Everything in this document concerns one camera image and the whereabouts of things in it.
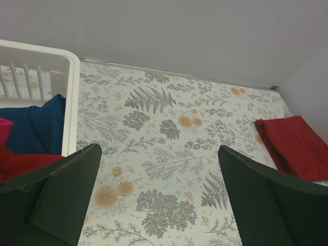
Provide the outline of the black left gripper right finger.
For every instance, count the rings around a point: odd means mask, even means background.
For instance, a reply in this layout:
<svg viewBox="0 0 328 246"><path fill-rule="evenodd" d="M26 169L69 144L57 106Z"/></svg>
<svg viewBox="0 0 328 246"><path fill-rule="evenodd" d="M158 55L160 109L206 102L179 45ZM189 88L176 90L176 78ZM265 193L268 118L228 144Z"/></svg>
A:
<svg viewBox="0 0 328 246"><path fill-rule="evenodd" d="M327 245L327 187L220 146L218 160L243 245Z"/></svg>

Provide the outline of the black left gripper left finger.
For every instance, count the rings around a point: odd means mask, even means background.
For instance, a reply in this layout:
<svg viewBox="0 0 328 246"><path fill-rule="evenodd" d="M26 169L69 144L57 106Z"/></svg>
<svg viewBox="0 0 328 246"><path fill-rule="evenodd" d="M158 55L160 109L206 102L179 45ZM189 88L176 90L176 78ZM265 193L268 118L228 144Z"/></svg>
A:
<svg viewBox="0 0 328 246"><path fill-rule="evenodd" d="M1 182L1 245L77 245L99 169L94 143Z"/></svg>

